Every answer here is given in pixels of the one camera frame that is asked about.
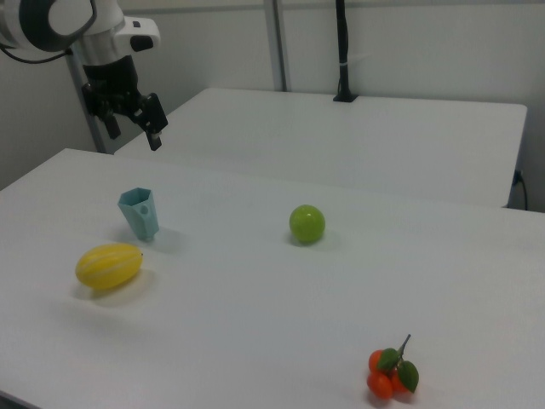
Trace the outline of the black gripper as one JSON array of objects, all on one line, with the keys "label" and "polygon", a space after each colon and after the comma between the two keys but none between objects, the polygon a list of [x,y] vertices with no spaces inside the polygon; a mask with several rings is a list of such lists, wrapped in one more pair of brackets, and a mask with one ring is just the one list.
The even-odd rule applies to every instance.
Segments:
[{"label": "black gripper", "polygon": [[90,115],[103,119],[112,140],[121,135],[114,113],[137,124],[146,134],[149,147],[157,151],[162,146],[161,133],[169,124],[158,96],[142,96],[138,90],[138,75],[132,56],[125,56],[101,66],[83,66],[87,83],[82,87],[85,106]]}]

